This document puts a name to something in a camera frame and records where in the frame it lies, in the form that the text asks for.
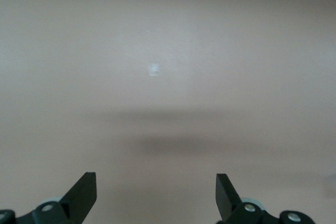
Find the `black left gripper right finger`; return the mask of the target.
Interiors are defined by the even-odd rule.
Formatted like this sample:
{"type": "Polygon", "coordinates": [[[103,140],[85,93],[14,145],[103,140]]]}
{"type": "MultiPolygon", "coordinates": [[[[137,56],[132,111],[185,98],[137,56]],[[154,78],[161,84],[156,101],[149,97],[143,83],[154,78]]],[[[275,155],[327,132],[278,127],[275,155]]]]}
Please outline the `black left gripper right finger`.
{"type": "Polygon", "coordinates": [[[285,210],[274,217],[253,201],[242,201],[226,174],[216,175],[216,204],[221,216],[219,223],[230,224],[314,224],[308,215],[293,210],[285,210]]]}

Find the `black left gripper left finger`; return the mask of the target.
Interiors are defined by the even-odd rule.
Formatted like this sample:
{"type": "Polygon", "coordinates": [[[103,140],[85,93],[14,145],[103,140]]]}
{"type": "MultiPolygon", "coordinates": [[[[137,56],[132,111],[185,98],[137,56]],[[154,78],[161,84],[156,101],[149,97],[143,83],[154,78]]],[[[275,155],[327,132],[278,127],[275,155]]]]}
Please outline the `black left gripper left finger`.
{"type": "Polygon", "coordinates": [[[59,201],[48,201],[31,215],[34,223],[83,223],[96,200],[96,173],[86,172],[59,201]]]}

